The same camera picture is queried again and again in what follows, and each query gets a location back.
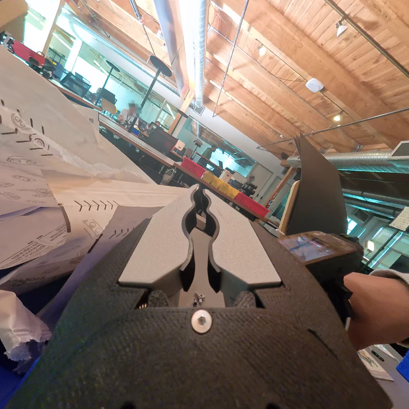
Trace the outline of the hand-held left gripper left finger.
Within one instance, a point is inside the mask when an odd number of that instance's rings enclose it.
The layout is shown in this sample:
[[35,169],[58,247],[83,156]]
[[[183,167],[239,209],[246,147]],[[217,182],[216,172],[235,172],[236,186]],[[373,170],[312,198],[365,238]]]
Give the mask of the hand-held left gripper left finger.
[[163,292],[189,290],[195,274],[190,233],[197,225],[195,199],[200,194],[196,184],[153,215],[119,284]]

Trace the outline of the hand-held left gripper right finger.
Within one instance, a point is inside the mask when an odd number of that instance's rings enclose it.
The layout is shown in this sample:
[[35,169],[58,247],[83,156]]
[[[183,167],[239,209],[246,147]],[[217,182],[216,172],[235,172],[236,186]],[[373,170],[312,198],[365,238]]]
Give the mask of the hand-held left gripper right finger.
[[205,233],[211,238],[208,278],[215,292],[240,293],[281,285],[249,219],[207,189],[203,190],[203,209]]

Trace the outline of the person's right forearm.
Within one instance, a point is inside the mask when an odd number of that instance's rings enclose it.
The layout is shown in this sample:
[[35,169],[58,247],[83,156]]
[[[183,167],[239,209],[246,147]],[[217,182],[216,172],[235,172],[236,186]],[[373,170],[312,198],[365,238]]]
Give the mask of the person's right forearm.
[[394,269],[376,269],[370,273],[370,276],[398,280],[405,284],[406,287],[409,287],[409,273],[399,272]]

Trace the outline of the person's right hand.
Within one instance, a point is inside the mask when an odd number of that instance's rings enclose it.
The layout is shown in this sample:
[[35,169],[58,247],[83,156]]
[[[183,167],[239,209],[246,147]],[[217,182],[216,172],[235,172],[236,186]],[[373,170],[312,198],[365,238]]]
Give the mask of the person's right hand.
[[409,288],[398,280],[352,272],[344,277],[352,292],[348,335],[355,350],[376,344],[408,347]]

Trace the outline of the red storage bin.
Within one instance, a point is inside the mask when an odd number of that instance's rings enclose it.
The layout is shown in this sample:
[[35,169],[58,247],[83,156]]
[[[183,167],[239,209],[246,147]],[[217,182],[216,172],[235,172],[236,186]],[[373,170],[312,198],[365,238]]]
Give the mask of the red storage bin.
[[198,177],[198,178],[202,178],[203,175],[206,173],[205,168],[203,168],[202,166],[198,165],[197,163],[195,163],[194,161],[192,161],[191,159],[189,159],[188,157],[184,156],[182,159],[182,162],[180,164],[180,166],[186,170],[189,171],[190,173],[192,173],[194,176]]
[[238,205],[240,211],[252,219],[263,220],[270,212],[268,208],[241,192],[238,192],[233,200]]

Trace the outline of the wooden stand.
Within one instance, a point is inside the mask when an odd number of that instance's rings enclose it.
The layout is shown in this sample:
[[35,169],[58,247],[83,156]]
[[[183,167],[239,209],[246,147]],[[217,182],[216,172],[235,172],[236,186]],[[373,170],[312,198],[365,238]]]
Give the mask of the wooden stand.
[[277,229],[278,237],[283,237],[287,234],[290,218],[292,216],[295,201],[299,191],[299,185],[300,180],[295,181],[290,189],[289,196],[285,204],[284,212],[279,224],[279,228]]

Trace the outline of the black board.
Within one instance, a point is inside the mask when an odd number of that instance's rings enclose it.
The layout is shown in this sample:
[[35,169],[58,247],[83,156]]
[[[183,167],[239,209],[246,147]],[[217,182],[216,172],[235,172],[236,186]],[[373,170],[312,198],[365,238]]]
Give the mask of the black board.
[[346,234],[346,206],[339,171],[304,137],[295,144],[301,178],[286,235],[319,231]]

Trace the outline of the row of yellow bins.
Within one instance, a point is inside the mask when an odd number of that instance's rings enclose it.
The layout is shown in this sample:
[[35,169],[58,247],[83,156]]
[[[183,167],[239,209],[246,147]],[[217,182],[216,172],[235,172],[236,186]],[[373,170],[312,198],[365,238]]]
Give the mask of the row of yellow bins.
[[222,181],[220,178],[216,177],[209,171],[205,171],[203,173],[202,180],[209,183],[211,186],[223,192],[230,198],[234,199],[240,193],[237,189]]

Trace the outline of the colourful instruction booklet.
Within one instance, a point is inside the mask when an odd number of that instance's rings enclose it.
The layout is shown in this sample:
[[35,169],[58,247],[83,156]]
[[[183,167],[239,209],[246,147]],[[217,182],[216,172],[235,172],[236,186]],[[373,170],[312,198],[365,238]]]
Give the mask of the colourful instruction booklet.
[[389,344],[377,344],[358,350],[358,356],[376,380],[393,382],[404,379],[397,371],[402,356]]

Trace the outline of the long wooden table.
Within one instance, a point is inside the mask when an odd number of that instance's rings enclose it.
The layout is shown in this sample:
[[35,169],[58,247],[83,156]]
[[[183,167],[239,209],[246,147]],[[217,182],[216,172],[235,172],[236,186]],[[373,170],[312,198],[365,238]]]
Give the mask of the long wooden table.
[[189,176],[190,178],[194,179],[197,183],[205,186],[208,190],[211,190],[214,192],[216,195],[224,198],[227,202],[231,202],[234,206],[236,206],[238,209],[241,209],[242,211],[246,212],[246,216],[248,214],[251,214],[252,217],[254,217],[256,220],[260,220],[261,222],[264,222],[274,229],[278,228],[278,225],[271,221],[267,217],[262,217],[259,215],[257,212],[252,210],[251,208],[245,206],[243,203],[238,202],[235,200],[233,197],[228,196],[228,194],[225,194],[221,190],[217,189],[215,186],[212,184],[204,181],[202,178],[196,176],[194,173],[190,172],[186,168],[182,167],[180,164],[176,163],[174,160],[168,158],[164,154],[161,154],[159,151],[155,150],[151,146],[147,145],[146,142],[141,140],[140,138],[136,137],[135,135],[128,133],[125,128],[123,128],[121,125],[116,123],[115,121],[112,121],[109,117],[103,115],[101,113],[101,109],[93,104],[91,104],[89,101],[85,100],[84,98],[72,93],[70,90],[66,89],[65,87],[59,85],[56,81],[54,80],[48,80],[49,83],[54,85],[61,93],[63,93],[67,98],[74,100],[76,104],[79,104],[81,106],[85,106],[90,109],[94,109],[99,113],[99,123],[100,126],[103,126],[106,130],[110,130],[113,134],[117,135],[119,138],[127,141],[131,145],[133,145],[136,149],[145,152],[147,155],[149,155],[151,158],[154,160],[160,162],[163,167],[167,168],[175,168],[177,171],[180,171],[182,174],[185,174]]

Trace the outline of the crumpled white paper bag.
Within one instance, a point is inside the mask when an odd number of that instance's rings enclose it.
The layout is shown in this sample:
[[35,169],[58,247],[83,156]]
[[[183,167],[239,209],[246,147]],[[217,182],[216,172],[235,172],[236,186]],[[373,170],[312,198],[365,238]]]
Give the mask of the crumpled white paper bag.
[[30,312],[13,292],[0,291],[0,338],[4,355],[26,373],[51,338],[48,326]]

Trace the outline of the black round pendant disc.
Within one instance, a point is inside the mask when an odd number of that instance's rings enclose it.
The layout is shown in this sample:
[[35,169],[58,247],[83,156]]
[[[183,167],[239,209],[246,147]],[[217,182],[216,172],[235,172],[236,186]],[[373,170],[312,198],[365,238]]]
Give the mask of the black round pendant disc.
[[157,72],[163,74],[165,77],[172,77],[173,73],[171,69],[161,59],[154,55],[151,55],[149,57],[149,61],[157,69]]

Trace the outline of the blue plastic bin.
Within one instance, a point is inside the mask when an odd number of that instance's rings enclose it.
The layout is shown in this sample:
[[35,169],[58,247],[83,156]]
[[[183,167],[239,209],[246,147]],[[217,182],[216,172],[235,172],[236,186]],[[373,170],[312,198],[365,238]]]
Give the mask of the blue plastic bin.
[[[72,273],[69,273],[49,284],[30,290],[17,297],[33,314],[39,313],[56,294],[62,289],[63,285],[69,279]],[[23,375],[14,372],[17,362],[10,360],[5,355],[4,345],[1,343],[0,357],[0,403],[4,408],[10,397],[18,389]]]

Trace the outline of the silver horizontal duct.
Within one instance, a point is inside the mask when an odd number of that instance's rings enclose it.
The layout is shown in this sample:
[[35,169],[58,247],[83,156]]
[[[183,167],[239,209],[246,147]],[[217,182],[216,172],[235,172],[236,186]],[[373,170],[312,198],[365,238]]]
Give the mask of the silver horizontal duct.
[[317,153],[336,169],[342,171],[362,171],[408,174],[408,159],[390,159],[391,151],[361,151],[355,153]]

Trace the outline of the round silver ceiling duct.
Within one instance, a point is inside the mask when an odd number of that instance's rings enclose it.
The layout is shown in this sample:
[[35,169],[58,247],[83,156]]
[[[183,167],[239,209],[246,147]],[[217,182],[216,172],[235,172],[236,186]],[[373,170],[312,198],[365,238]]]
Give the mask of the round silver ceiling duct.
[[202,108],[204,96],[204,73],[206,62],[207,27],[208,27],[208,1],[193,0],[190,10],[192,12],[192,40],[193,40],[193,67],[196,107]]

